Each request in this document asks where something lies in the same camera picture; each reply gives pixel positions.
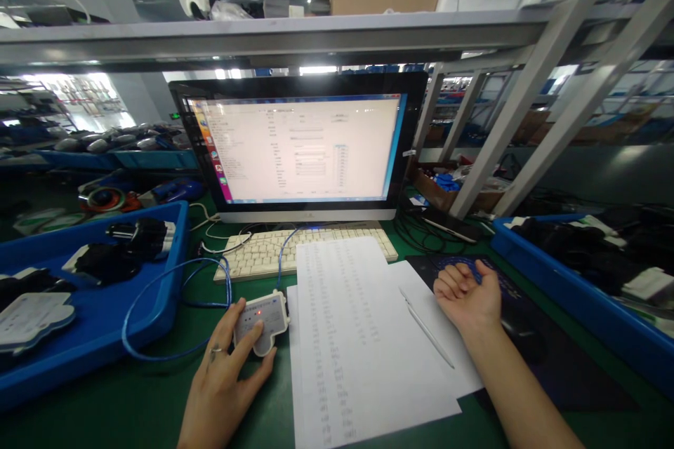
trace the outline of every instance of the blue plastic tray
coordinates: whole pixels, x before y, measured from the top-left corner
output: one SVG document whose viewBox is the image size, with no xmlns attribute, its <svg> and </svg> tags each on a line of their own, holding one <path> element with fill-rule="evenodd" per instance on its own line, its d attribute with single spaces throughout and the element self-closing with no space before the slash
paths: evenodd
<svg viewBox="0 0 674 449">
<path fill-rule="evenodd" d="M 14 368 L 0 373 L 0 412 L 126 354 L 121 344 L 121 326 L 132 301 L 154 277 L 185 259 L 190 236 L 187 209 L 184 201 L 168 203 L 0 245 L 0 273 L 15 274 L 28 267 L 47 267 L 52 274 L 80 287 L 72 293 L 70 302 L 75 307 L 75 320 L 45 337 L 32 351 L 26 351 L 26 356 Z M 105 230 L 113 222 L 135 222 L 139 217 L 176 224 L 176 235 L 165 261 L 145 263 L 130 281 L 104 288 L 88 285 L 60 269 L 81 246 L 112 242 Z M 142 347 L 171 329 L 182 275 L 182 269 L 167 275 L 139 300 L 128 332 L 134 346 Z"/>
<path fill-rule="evenodd" d="M 536 219 L 568 222 L 584 216 L 554 215 Z M 494 222 L 496 235 L 491 247 L 674 401 L 674 339 L 503 226 L 511 220 Z"/>
<path fill-rule="evenodd" d="M 114 170 L 121 167 L 119 160 L 113 153 L 69 153 L 49 151 L 47 149 L 36 149 L 33 152 L 39 154 L 47 162 L 57 167 L 100 168 L 103 170 Z"/>
<path fill-rule="evenodd" d="M 194 151 L 113 151 L 127 168 L 199 168 Z"/>
</svg>

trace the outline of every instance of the woman's right hand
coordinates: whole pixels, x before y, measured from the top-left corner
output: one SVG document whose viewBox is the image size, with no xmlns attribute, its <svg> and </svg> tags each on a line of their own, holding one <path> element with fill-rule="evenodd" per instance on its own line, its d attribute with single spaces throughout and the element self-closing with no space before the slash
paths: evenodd
<svg viewBox="0 0 674 449">
<path fill-rule="evenodd" d="M 466 333 L 501 327 L 498 275 L 480 260 L 475 266 L 482 276 L 482 284 L 477 283 L 465 263 L 447 265 L 433 284 L 438 305 L 464 337 Z"/>
</svg>

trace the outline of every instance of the white pen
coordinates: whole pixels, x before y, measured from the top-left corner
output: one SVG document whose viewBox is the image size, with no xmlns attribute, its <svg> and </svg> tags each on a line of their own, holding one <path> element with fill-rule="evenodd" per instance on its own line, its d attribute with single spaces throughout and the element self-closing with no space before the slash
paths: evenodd
<svg viewBox="0 0 674 449">
<path fill-rule="evenodd" d="M 444 359 L 447 362 L 447 365 L 451 366 L 452 369 L 454 369 L 454 364 L 451 362 L 451 359 L 449 359 L 449 356 L 447 356 L 447 353 L 444 351 L 444 349 L 440 346 L 440 343 L 433 337 L 433 334 L 430 332 L 428 327 L 423 323 L 419 315 L 416 313 L 412 305 L 409 303 L 409 300 L 405 296 L 405 294 L 402 292 L 402 289 L 398 288 L 400 291 L 400 294 L 402 297 L 405 299 L 405 302 L 407 303 L 407 310 L 409 310 L 409 313 L 412 315 L 416 323 L 419 325 L 419 328 L 426 334 L 426 337 L 430 340 L 430 343 L 433 344 L 433 347 L 437 352 L 440 353 L 440 356 L 442 356 L 442 359 Z"/>
</svg>

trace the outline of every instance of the white keyboard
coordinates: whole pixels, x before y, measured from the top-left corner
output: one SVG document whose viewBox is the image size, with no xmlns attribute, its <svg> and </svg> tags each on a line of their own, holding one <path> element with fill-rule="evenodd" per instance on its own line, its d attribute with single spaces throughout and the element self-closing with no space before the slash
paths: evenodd
<svg viewBox="0 0 674 449">
<path fill-rule="evenodd" d="M 256 233 L 249 240 L 246 240 L 248 238 L 247 234 L 231 236 L 227 240 L 226 249 L 236 247 L 240 242 L 245 241 L 242 247 L 224 254 L 230 263 L 230 278 L 232 281 L 252 281 L 254 279 L 277 276 L 279 274 L 279 253 L 281 252 L 281 246 L 292 232 L 293 230 L 290 229 Z M 326 227 L 318 229 L 302 229 L 291 237 L 283 248 L 281 260 L 282 275 L 297 273 L 295 254 L 298 244 L 349 239 L 359 236 L 372 236 L 377 239 L 381 252 L 384 253 L 388 262 L 398 259 L 398 253 L 395 252 L 391 241 L 377 221 L 329 224 Z M 216 284 L 224 284 L 225 272 L 222 269 L 218 269 L 213 280 Z"/>
</svg>

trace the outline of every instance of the plastic bag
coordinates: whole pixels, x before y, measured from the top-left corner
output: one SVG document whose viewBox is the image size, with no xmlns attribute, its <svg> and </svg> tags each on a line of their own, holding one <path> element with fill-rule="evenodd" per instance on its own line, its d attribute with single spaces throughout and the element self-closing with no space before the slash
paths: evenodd
<svg viewBox="0 0 674 449">
<path fill-rule="evenodd" d="M 217 0 L 211 8 L 211 19 L 213 21 L 240 21 L 253 19 L 253 16 L 244 11 L 238 4 Z"/>
</svg>

